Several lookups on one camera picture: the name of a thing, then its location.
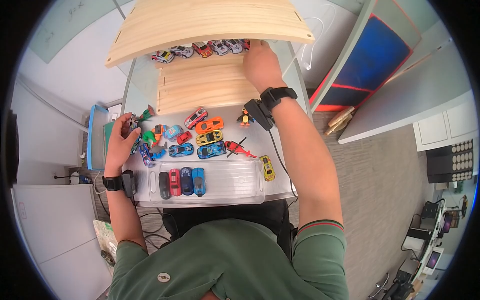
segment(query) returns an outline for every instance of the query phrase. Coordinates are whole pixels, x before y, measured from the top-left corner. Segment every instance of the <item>gray carpet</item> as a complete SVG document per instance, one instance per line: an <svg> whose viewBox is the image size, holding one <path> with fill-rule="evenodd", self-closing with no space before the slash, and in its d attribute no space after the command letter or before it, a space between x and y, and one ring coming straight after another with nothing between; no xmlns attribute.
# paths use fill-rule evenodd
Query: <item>gray carpet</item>
<svg viewBox="0 0 480 300"><path fill-rule="evenodd" d="M315 112L313 122L320 134L335 112ZM387 271L395 275L408 252L400 246L414 213L421 211L428 195L426 156L417 152L412 125L370 138L339 145L339 133L324 137L336 164L340 185L347 253L345 270L350 299L363 300ZM93 179L97 172L82 168ZM96 185L103 190L101 176ZM100 195L108 209L105 194ZM100 220L108 221L99 197L96 209ZM154 213L154 208L138 208L138 214ZM160 215L142 217L145 231L161 226ZM290 206L290 221L298 224L298 203ZM158 234L168 238L164 228ZM159 247L163 238L150 237ZM147 243L149 253L156 248Z"/></svg>

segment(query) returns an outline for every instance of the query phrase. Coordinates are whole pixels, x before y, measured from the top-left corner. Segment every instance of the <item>striped sleeve cuff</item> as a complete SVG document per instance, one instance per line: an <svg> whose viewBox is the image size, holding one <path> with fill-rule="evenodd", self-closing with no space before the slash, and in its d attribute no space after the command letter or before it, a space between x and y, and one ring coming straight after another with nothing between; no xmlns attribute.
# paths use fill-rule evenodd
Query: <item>striped sleeve cuff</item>
<svg viewBox="0 0 480 300"><path fill-rule="evenodd" d="M307 223L305 225L303 225L302 227L299 228L298 232L297 232L297 236L305 229L307 228L311 228L311 227L314 227L314 226L317 226L317 225L331 225L331 226L335 226L335 227L338 227L340 228L343 232L344 229L343 229L343 225L338 223L337 221L333 221L333 220L317 220L317 221L313 221L313 222L310 222L310 223Z"/></svg>

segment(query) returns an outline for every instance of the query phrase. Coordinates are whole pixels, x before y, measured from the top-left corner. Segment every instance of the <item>plastic organizer bin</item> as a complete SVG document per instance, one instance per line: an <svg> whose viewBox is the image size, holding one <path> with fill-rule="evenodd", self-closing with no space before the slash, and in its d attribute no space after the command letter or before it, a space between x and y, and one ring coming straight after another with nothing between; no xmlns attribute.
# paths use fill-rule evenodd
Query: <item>plastic organizer bin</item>
<svg viewBox="0 0 480 300"><path fill-rule="evenodd" d="M160 197L158 175L183 167L203 168L205 195ZM260 204L265 200L263 165L259 159L153 161L148 165L148 191L153 204Z"/></svg>

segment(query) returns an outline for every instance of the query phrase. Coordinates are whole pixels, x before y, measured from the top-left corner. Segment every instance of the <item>orange toy car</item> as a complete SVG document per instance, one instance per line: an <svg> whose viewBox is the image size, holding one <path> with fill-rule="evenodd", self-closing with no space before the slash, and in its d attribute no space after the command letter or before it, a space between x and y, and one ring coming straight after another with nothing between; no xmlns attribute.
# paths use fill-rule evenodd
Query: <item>orange toy car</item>
<svg viewBox="0 0 480 300"><path fill-rule="evenodd" d="M213 117L211 119L198 122L197 125L195 125L195 131L198 134L221 128L223 128L223 120L221 117Z"/></svg>

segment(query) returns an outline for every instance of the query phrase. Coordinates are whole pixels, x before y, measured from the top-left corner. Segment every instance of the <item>white toy race car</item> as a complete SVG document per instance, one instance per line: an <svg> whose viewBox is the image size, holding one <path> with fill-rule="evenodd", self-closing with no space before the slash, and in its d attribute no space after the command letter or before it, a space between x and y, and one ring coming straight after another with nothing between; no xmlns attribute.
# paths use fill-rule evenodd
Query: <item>white toy race car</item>
<svg viewBox="0 0 480 300"><path fill-rule="evenodd" d="M208 41L208 45L210 45L210 48L212 48L213 52L215 52L217 55L225 55L228 53L227 46L222 44L222 41L220 41L219 39Z"/></svg>
<svg viewBox="0 0 480 300"><path fill-rule="evenodd" d="M170 48L170 52L176 56L187 59L193 55L193 47L175 46Z"/></svg>
<svg viewBox="0 0 480 300"><path fill-rule="evenodd" d="M160 50L152 55L152 60L156 60L162 63L169 63L173 60L173 54L168 51Z"/></svg>
<svg viewBox="0 0 480 300"><path fill-rule="evenodd" d="M222 44L227 46L230 52L237 54L243 51L240 41L237 39L222 39Z"/></svg>

